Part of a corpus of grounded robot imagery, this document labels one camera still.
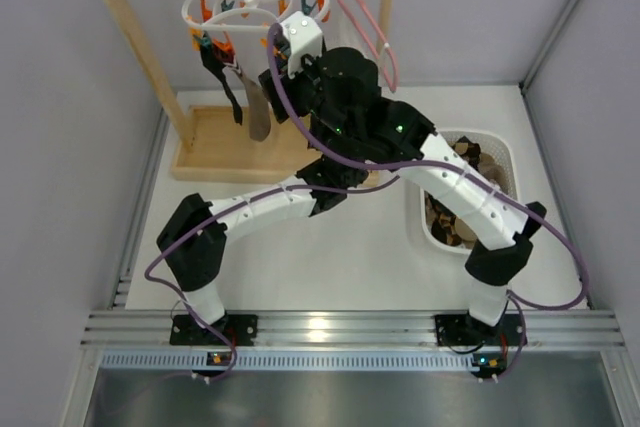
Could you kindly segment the taupe sock maroon striped cuff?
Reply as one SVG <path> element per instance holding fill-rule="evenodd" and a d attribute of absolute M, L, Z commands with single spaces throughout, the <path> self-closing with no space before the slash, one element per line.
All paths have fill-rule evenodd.
<path fill-rule="evenodd" d="M 238 74 L 245 88 L 249 108 L 249 136 L 253 141 L 263 142 L 271 132 L 270 106 L 262 88 L 241 70 Z"/>

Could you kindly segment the dark navy sock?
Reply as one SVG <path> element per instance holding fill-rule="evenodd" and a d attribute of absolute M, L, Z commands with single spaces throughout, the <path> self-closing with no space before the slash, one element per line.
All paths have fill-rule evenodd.
<path fill-rule="evenodd" d="M 231 103 L 234 122 L 242 125 L 243 111 L 224 74 L 224 63 L 216 56 L 212 46 L 201 45 L 199 50 L 203 66 L 220 82 L 227 99 Z"/>

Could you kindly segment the white plastic clip hanger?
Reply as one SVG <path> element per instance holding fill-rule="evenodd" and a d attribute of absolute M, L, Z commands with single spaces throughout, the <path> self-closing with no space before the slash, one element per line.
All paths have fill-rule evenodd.
<path fill-rule="evenodd" d="M 329 20 L 331 0 L 184 0 L 180 16 L 198 32 L 263 33 L 273 23 L 301 14 L 319 23 Z"/>

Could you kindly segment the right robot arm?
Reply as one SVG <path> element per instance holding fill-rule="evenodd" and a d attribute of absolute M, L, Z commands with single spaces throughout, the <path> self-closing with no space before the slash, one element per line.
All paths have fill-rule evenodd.
<path fill-rule="evenodd" d="M 339 47 L 294 58 L 270 47 L 267 59 L 259 82 L 277 121 L 294 123 L 323 160 L 396 172 L 471 228 L 476 241 L 465 263 L 472 279 L 467 315 L 474 326 L 496 329 L 545 207 L 502 193 L 419 110 L 383 96 L 375 64 L 358 50 Z"/>

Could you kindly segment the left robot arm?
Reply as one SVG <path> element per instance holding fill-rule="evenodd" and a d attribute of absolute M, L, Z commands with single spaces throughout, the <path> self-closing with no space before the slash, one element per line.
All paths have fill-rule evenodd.
<path fill-rule="evenodd" d="M 187 304 L 199 317 L 197 323 L 214 325 L 226 314 L 216 278 L 228 245 L 279 221 L 326 212 L 368 177 L 365 170 L 322 156 L 270 188 L 212 201 L 198 193 L 186 196 L 156 244 L 164 252 L 197 225 L 210 222 L 165 258 Z"/>

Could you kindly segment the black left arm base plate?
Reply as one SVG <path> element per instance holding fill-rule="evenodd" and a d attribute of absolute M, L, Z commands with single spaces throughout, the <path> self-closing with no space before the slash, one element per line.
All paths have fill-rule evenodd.
<path fill-rule="evenodd" d="M 259 332 L 258 316 L 226 314 L 213 328 L 234 346 L 253 346 Z M 209 329 L 201 326 L 191 315 L 176 315 L 172 319 L 169 344 L 174 346 L 223 346 L 224 342 Z"/>

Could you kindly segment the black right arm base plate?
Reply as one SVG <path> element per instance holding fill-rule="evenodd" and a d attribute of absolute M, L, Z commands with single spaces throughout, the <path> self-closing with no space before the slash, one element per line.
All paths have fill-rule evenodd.
<path fill-rule="evenodd" d="M 495 329 L 465 313 L 436 315 L 435 331 L 439 346 L 475 347 L 493 338 Z"/>

